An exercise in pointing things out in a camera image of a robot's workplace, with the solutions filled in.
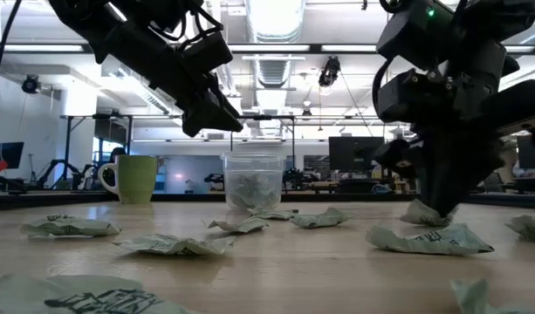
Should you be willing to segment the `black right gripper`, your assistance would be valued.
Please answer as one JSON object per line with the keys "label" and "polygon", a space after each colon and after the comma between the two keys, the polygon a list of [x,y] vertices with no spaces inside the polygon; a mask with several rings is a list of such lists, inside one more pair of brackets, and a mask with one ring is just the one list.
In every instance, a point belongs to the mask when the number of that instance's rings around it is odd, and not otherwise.
{"label": "black right gripper", "polygon": [[[498,139],[527,130],[535,146],[535,79],[503,90],[500,79],[519,70],[504,46],[485,43],[449,61],[453,78],[428,119],[417,124],[424,140],[422,202],[448,216],[475,187],[503,166]],[[375,150],[374,160],[400,177],[418,177],[411,149],[421,141],[392,140]]]}

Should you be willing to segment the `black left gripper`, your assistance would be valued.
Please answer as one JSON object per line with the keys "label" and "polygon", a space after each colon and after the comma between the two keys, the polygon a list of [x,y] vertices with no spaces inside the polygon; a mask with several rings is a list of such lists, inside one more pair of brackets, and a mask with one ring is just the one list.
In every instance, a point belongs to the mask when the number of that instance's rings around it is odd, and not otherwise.
{"label": "black left gripper", "polygon": [[144,77],[151,89],[160,88],[183,110],[182,130],[195,137],[203,129],[227,132],[243,130],[240,114],[219,86],[212,69],[217,39],[186,50],[173,48],[148,28],[133,22],[116,24],[94,45],[100,64],[112,55]]}

